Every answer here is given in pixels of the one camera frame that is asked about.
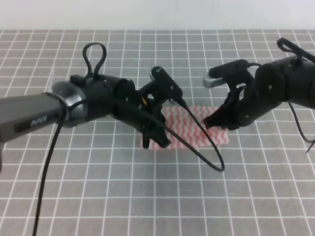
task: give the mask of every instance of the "grid mat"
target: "grid mat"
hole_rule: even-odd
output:
[[[0,96],[43,92],[86,74],[83,47],[108,49],[105,74],[150,81],[160,65],[189,105],[219,106],[228,88],[201,77],[238,58],[266,63],[286,57],[285,37],[315,53],[315,30],[1,31]],[[92,64],[101,50],[89,51]],[[315,135],[314,112],[295,106],[302,129]],[[0,235],[30,236],[44,157],[56,126],[5,146],[0,174]],[[63,129],[49,168],[39,236],[308,236],[315,235],[315,151],[306,145],[287,104],[229,132],[220,148],[224,173],[188,150],[139,148],[140,134],[112,118]],[[218,164],[212,148],[200,151]]]

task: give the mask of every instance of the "red and white striped cloth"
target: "red and white striped cloth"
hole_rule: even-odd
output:
[[[200,124],[205,128],[202,120],[211,115],[216,109],[218,109],[218,107],[191,106],[189,109],[195,115]],[[194,148],[211,146],[207,137],[184,108],[179,106],[163,107],[162,113],[166,118],[166,126],[174,130]],[[216,145],[227,144],[229,141],[227,131],[220,127],[212,127],[207,130],[207,133]],[[165,149],[187,148],[170,133],[166,132],[166,135],[172,143]],[[149,149],[162,150],[162,148],[152,140],[150,140]]]

